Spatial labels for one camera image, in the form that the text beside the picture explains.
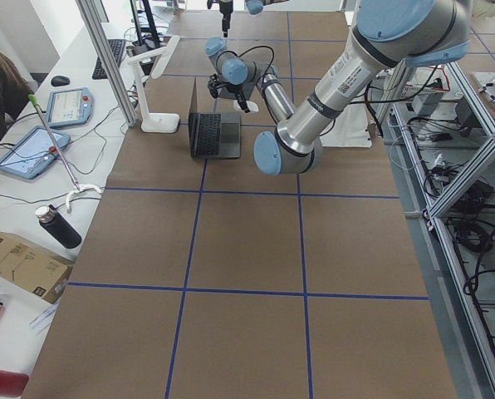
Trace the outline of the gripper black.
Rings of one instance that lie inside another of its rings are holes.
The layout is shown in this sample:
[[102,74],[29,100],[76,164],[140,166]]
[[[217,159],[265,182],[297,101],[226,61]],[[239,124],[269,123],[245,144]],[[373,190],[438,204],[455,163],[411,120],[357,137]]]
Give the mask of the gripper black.
[[233,13],[233,0],[207,0],[207,9],[211,9],[214,4],[218,5],[218,10],[223,14],[222,17],[222,34],[228,37],[231,13]]
[[232,83],[227,83],[224,87],[224,90],[226,91],[226,98],[235,98],[236,111],[244,111],[245,113],[250,112],[247,100],[244,97],[242,84],[234,85]]

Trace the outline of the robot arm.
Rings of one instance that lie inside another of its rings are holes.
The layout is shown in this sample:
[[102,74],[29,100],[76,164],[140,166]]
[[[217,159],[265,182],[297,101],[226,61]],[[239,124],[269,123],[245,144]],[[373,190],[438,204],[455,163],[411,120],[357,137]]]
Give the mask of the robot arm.
[[223,86],[246,111],[242,87],[255,84],[277,121],[255,140],[258,169],[267,175],[301,174],[321,161],[320,135],[380,72],[405,62],[409,67],[457,61],[468,51],[471,1],[361,1],[346,48],[312,93],[294,106],[267,64],[244,60],[222,37],[210,37],[205,52],[216,73],[212,96]]
[[[245,0],[245,5],[251,15],[259,14],[266,6],[285,2],[286,0]],[[233,14],[233,0],[207,0],[206,7],[208,10],[214,4],[218,4],[218,10],[222,14],[222,34],[228,38],[228,31],[231,27],[231,18]]]

